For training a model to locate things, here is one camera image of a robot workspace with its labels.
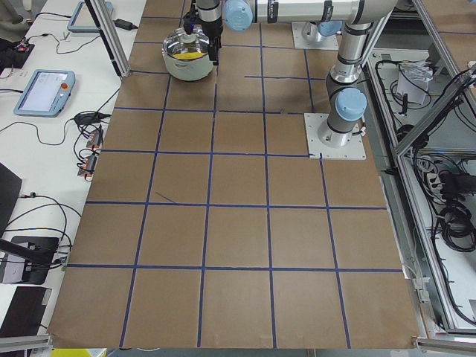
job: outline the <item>blue tablet frame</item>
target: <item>blue tablet frame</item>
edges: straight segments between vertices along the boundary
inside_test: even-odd
[[[51,107],[48,111],[33,111],[33,110],[23,110],[22,106],[24,102],[27,100],[28,95],[31,92],[36,80],[38,79],[39,75],[42,73],[59,73],[59,74],[66,74],[66,79],[63,81],[66,83],[68,88],[64,89],[61,86],[58,89],[56,97],[51,104]],[[25,90],[23,91],[22,96],[20,97],[18,103],[13,110],[13,113],[16,115],[23,115],[29,117],[56,117],[62,109],[65,107],[66,101],[68,100],[71,90],[74,87],[74,83],[76,81],[76,77],[74,76],[73,71],[55,71],[51,69],[37,69],[31,76],[30,81],[28,82]]]
[[[74,9],[73,15],[69,19],[68,22],[68,31],[71,32],[98,32],[96,26],[79,26],[75,25],[74,23],[77,20],[77,17],[80,15],[80,11],[82,6],[86,6],[86,3],[84,1],[80,1],[77,3],[76,8]],[[109,15],[112,15],[112,12],[114,11],[114,8],[112,6],[112,3],[110,1],[106,1],[106,7],[107,10],[109,11]]]

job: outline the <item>blue joint cap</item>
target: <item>blue joint cap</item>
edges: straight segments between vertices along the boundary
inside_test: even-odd
[[[345,121],[357,121],[365,113],[367,98],[356,88],[346,88],[335,99],[335,110]]]
[[[227,0],[223,14],[225,24],[233,31],[247,30],[253,22],[253,12],[245,0]]]
[[[335,35],[342,28],[342,21],[321,22],[318,27],[319,33],[324,37]]]

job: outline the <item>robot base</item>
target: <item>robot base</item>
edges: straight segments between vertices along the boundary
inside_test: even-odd
[[[339,149],[328,147],[318,136],[318,130],[321,124],[327,120],[328,114],[306,113],[304,122],[306,124],[307,148],[310,158],[334,159],[334,160],[365,160],[364,143],[360,135],[353,136],[350,142]]]
[[[337,51],[339,44],[335,35],[325,38],[321,42],[310,42],[303,37],[303,27],[305,22],[292,23],[292,35],[295,41],[295,48]]]

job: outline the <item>tile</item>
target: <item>tile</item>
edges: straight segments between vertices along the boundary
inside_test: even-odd
[[[184,6],[190,6],[185,0],[147,0],[142,16],[181,17]]]
[[[149,206],[139,263],[201,266],[205,207]]]
[[[239,112],[262,112],[261,78],[220,77],[218,75],[217,109]]]
[[[166,112],[161,151],[210,152],[212,113]]]
[[[143,205],[86,205],[70,264],[134,264]]]
[[[215,83],[215,70],[212,70],[205,78],[195,82],[185,82],[172,78],[167,98],[167,108],[213,110]]]
[[[422,0],[438,31],[476,33],[476,10],[467,0]]]
[[[132,73],[123,79],[115,106],[162,109],[169,83],[168,74]]]
[[[458,68],[461,71],[468,69],[468,62],[475,60],[474,51],[468,51],[468,48],[476,47],[476,34],[441,33],[440,35]]]
[[[119,346],[131,277],[132,269],[67,268],[48,326],[54,346]]]
[[[266,209],[210,208],[207,266],[268,267]]]
[[[129,63],[133,71],[167,72],[159,43],[135,43]]]
[[[341,285],[352,348],[412,348],[419,330],[402,273],[341,273]]]
[[[125,347],[196,347],[200,271],[138,270]]]
[[[331,216],[340,268],[402,268],[386,210],[333,210]]]
[[[266,115],[268,153],[308,155],[303,115]]]
[[[202,347],[272,348],[269,273],[207,271]]]
[[[294,48],[291,23],[261,24],[263,46]]]
[[[259,48],[224,47],[220,50],[219,75],[230,79],[261,76]]]
[[[265,78],[267,112],[309,113],[311,94],[307,80]]]
[[[179,28],[179,19],[153,19],[143,17],[139,24],[136,42],[163,42]]]
[[[273,287],[278,348],[347,348],[335,273],[276,271]]]
[[[307,78],[304,50],[264,48],[263,70],[265,77]]]
[[[271,210],[273,266],[335,268],[325,210]]]
[[[262,114],[223,113],[216,116],[214,152],[264,153]]]
[[[265,205],[264,158],[216,155],[213,158],[211,202],[229,205]]]
[[[236,32],[224,26],[222,34],[222,44],[241,45],[241,46],[259,46],[260,45],[260,25],[251,24],[251,27],[244,32]]]
[[[326,82],[323,80],[311,80],[312,104],[314,113],[330,113],[329,95],[327,94]]]
[[[326,79],[337,60],[337,51],[306,50],[309,76]]]
[[[325,205],[318,161],[309,158],[269,158],[268,170],[272,205]]]
[[[208,155],[160,154],[150,201],[206,203],[209,162]]]
[[[88,201],[145,202],[153,161],[153,154],[103,152]]]
[[[161,118],[162,111],[114,110],[104,149],[155,151]]]
[[[331,206],[386,207],[372,153],[366,153],[364,161],[324,160]]]

